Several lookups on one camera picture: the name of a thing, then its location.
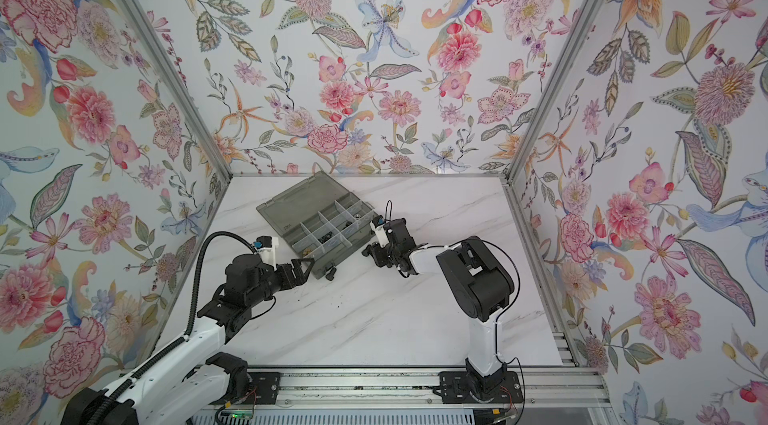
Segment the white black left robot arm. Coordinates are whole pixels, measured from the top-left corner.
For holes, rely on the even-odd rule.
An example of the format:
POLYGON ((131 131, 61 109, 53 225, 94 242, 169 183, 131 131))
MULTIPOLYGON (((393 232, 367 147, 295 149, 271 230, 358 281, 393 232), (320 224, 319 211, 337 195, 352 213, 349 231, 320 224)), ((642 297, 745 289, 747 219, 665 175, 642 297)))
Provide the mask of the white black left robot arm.
POLYGON ((254 307, 304 285, 314 264, 299 258, 272 265, 259 252, 235 257, 225 268, 225 282, 196 312, 191 330, 108 386, 77 393, 62 422, 179 423, 211 403, 245 398, 255 389, 248 363, 224 352, 224 346, 254 318, 254 307))

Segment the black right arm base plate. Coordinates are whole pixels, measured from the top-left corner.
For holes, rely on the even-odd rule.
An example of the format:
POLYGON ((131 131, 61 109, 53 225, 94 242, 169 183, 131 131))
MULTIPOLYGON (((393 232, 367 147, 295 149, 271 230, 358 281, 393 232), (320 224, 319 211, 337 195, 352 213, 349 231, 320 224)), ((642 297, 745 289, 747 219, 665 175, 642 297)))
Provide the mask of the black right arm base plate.
POLYGON ((523 404, 518 374, 502 367, 489 376, 471 370, 442 371, 438 392, 444 404, 523 404))

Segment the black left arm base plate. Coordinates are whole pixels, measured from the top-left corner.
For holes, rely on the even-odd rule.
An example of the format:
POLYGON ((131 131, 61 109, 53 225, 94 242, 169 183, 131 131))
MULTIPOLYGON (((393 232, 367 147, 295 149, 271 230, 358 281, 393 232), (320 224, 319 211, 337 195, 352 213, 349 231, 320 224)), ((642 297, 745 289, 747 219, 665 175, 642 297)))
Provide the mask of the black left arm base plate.
POLYGON ((243 404, 250 406, 275 405, 280 391, 280 372, 249 372, 249 383, 243 404))

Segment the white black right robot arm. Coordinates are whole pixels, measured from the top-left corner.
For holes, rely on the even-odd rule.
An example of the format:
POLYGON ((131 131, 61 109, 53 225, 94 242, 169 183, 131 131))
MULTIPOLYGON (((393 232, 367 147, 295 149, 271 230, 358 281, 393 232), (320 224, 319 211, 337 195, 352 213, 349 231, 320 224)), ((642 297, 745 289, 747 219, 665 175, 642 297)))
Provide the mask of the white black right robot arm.
POLYGON ((510 275, 496 252, 503 250, 476 235, 453 244, 418 244, 404 218, 374 218, 374 241, 362 254, 379 268, 404 278, 439 272, 469 320, 466 380, 472 393, 486 395, 502 386, 507 364, 498 351, 498 322, 519 297, 520 276, 510 275))

